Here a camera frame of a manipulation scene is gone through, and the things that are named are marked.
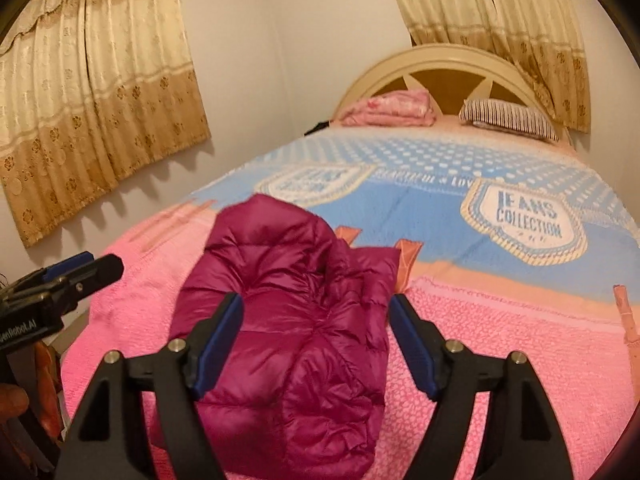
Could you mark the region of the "person's left hand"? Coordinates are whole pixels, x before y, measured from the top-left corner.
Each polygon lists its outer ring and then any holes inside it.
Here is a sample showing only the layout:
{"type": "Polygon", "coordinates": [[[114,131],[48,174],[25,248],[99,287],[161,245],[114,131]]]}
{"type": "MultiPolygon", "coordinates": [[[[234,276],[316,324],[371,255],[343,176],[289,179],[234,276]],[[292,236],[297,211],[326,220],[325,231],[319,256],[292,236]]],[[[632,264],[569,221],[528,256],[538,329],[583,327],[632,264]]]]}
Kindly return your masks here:
{"type": "Polygon", "coordinates": [[[52,479],[61,449],[38,419],[41,408],[38,393],[36,348],[29,346],[1,356],[1,385],[20,387],[29,397],[24,413],[4,423],[1,463],[10,479],[52,479]]]}

